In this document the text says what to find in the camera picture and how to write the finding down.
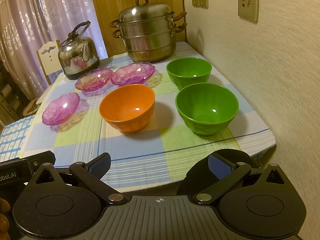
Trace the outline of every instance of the pink glass dish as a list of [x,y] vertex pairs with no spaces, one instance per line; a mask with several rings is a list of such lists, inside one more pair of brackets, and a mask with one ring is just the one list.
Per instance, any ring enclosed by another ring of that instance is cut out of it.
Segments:
[[42,123],[45,125],[58,125],[69,120],[76,112],[80,102],[78,93],[63,94],[53,100],[42,113]]
[[108,83],[112,74],[113,71],[108,68],[94,69],[80,77],[75,87],[85,92],[98,90]]
[[119,68],[113,73],[110,80],[112,84],[119,87],[129,84],[143,84],[153,75],[155,70],[155,66],[151,63],[134,62]]

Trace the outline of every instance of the triangular cutout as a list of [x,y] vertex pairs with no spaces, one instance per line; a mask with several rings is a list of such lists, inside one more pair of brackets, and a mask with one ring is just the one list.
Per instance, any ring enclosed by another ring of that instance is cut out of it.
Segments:
[[276,183],[276,184],[284,184],[283,180],[281,179],[280,174],[277,170],[272,170],[266,180],[266,182]]
[[39,178],[37,179],[36,184],[47,183],[52,181],[54,181],[54,178],[52,177],[51,172],[49,171],[49,169],[44,169]]

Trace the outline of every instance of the white chair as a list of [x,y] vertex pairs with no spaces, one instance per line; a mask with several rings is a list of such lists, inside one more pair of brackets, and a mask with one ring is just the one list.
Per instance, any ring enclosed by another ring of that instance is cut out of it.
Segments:
[[44,73],[45,79],[48,82],[49,87],[44,91],[41,97],[37,101],[37,105],[40,105],[43,102],[43,99],[50,91],[52,86],[51,81],[48,75],[61,70],[61,64],[58,58],[58,52],[60,48],[60,41],[49,41],[46,44],[42,45],[40,49],[37,50],[38,59]]

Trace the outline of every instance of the bowl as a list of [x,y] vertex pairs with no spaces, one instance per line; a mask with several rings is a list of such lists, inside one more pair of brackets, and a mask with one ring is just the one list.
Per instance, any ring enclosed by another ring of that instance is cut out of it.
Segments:
[[179,91],[176,107],[190,130],[201,136],[210,136],[230,124],[239,110],[239,102],[222,86],[197,83]]
[[108,68],[100,68],[89,71],[80,77],[75,83],[75,88],[85,92],[95,91],[108,83],[113,71]]
[[178,58],[167,64],[168,75],[179,90],[191,84],[207,82],[211,70],[208,61],[196,57]]
[[80,102],[78,93],[63,94],[53,100],[42,113],[42,123],[45,125],[58,125],[69,120],[76,112]]
[[134,62],[114,72],[111,83],[119,87],[129,84],[143,84],[153,75],[155,70],[155,66],[151,63]]
[[145,85],[119,87],[101,101],[99,113],[113,128],[134,133],[148,124],[155,107],[155,98],[153,90]]

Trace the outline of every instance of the chair backrest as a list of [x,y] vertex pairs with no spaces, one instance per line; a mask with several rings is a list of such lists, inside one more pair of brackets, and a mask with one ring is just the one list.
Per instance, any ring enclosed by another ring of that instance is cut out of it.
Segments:
[[42,71],[49,85],[51,81],[48,75],[61,70],[61,64],[58,58],[60,41],[49,41],[37,50],[38,59],[42,67]]

